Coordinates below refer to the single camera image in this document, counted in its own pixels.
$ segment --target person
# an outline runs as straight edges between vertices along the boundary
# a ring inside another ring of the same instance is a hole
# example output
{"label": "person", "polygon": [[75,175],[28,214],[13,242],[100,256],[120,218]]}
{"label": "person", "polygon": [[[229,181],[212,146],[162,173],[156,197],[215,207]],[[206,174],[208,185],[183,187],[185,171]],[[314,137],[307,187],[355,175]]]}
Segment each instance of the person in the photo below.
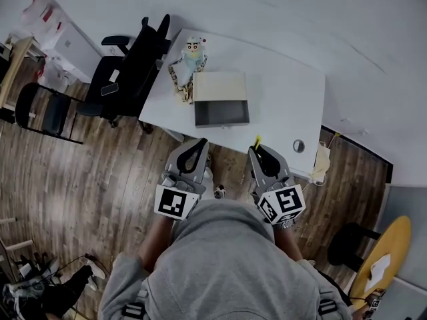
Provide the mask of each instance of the person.
{"label": "person", "polygon": [[216,199],[209,167],[202,184],[187,220],[155,214],[138,252],[118,255],[99,320],[352,318],[291,229],[272,227],[254,205]]}
{"label": "person", "polygon": [[19,298],[18,315],[24,320],[59,320],[77,302],[86,285],[96,291],[92,277],[105,279],[105,273],[90,259],[65,283],[48,285],[40,298]]}

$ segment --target wooden floor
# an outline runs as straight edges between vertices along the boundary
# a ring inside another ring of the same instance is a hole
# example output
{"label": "wooden floor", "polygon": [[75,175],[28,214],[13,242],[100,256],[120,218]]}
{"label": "wooden floor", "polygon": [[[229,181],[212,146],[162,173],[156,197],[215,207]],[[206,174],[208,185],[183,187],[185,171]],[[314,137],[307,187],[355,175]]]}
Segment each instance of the wooden floor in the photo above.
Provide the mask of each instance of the wooden floor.
{"label": "wooden floor", "polygon": [[[16,90],[32,80],[38,65],[26,62]],[[74,85],[70,95],[83,98],[87,87]],[[43,103],[34,110],[40,115]],[[6,245],[33,239],[34,251],[48,252],[64,265],[76,257],[96,255],[110,270],[121,251],[133,253],[143,240],[153,215],[154,191],[169,153],[179,143],[161,129],[143,134],[136,119],[124,117],[112,129],[107,121],[77,116],[73,139],[84,145],[42,136],[0,121],[0,218],[18,217],[1,225]],[[322,131],[326,144],[332,134]],[[337,138],[331,145],[327,183],[304,190],[307,210],[295,233],[306,259],[344,286],[352,272],[332,267],[326,249],[334,233],[356,221],[373,228],[380,208],[388,165],[367,151]],[[247,156],[211,146],[214,181],[226,186],[227,197],[252,202]],[[28,250],[17,251],[28,254]],[[66,279],[84,262],[64,269]],[[101,292],[86,289],[77,308],[96,319]]]}

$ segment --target round table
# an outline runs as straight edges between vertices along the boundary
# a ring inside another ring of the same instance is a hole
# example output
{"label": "round table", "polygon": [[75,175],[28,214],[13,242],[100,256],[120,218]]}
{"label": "round table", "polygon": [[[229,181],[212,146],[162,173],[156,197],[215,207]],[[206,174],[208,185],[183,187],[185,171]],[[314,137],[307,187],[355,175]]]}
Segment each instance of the round table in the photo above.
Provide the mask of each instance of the round table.
{"label": "round table", "polygon": [[[385,230],[381,237],[377,240],[374,248],[369,256],[365,259],[360,270],[354,279],[352,288],[350,289],[350,298],[365,299],[375,289],[386,289],[391,284],[393,277],[400,269],[400,266],[405,260],[406,253],[409,249],[411,238],[411,222],[407,216],[397,218]],[[372,288],[365,290],[366,283],[370,277],[370,268],[384,255],[390,254],[390,265],[386,268],[382,279]],[[363,300],[352,299],[352,303],[356,309],[362,308],[366,302]]]}

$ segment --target figurine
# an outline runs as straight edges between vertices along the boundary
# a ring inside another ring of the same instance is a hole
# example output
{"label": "figurine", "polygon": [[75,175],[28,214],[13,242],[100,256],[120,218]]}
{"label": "figurine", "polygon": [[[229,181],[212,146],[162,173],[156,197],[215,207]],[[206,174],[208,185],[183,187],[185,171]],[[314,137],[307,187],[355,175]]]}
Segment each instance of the figurine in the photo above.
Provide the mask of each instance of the figurine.
{"label": "figurine", "polygon": [[[205,47],[201,44],[205,42],[206,39],[188,37],[187,43],[181,52],[181,57],[169,66],[169,74],[175,85],[175,92],[181,96],[183,102],[193,103],[193,73],[200,72],[205,67],[207,56]],[[183,80],[186,83],[180,87],[172,66],[182,61],[187,66],[187,75]]]}

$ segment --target black office chair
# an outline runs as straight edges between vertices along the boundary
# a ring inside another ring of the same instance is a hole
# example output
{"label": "black office chair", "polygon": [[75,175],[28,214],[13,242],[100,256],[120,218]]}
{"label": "black office chair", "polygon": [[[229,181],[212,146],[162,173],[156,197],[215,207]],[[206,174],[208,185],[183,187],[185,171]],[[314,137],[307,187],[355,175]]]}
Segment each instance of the black office chair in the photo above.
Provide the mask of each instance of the black office chair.
{"label": "black office chair", "polygon": [[[47,102],[45,113],[43,115],[41,130],[30,128],[28,126],[31,105],[33,104],[34,98],[39,88],[48,90],[51,93],[51,95],[49,96],[49,101]],[[83,102],[79,99],[64,95],[63,93],[60,93],[48,87],[44,87],[40,84],[28,83],[26,86],[24,86],[24,88],[22,88],[18,96],[18,101],[15,106],[16,123],[20,127],[28,129],[30,131],[34,131],[36,133],[82,144],[83,142],[71,140],[71,134],[73,133],[75,123],[75,115],[73,119],[73,125],[71,126],[69,138],[61,136],[62,130],[64,129],[65,120],[67,118],[69,106],[71,104],[71,100]]]}
{"label": "black office chair", "polygon": [[[136,116],[141,113],[151,86],[158,74],[156,60],[170,48],[166,39],[170,16],[167,14],[156,31],[148,26],[148,17],[142,19],[142,28],[130,50],[126,45],[130,38],[122,35],[106,37],[102,45],[117,45],[124,57],[105,56],[93,76],[85,102],[79,103],[77,112],[86,116],[100,116],[117,127],[118,116]],[[115,82],[110,81],[115,70],[119,71]],[[151,129],[140,125],[148,133]]]}

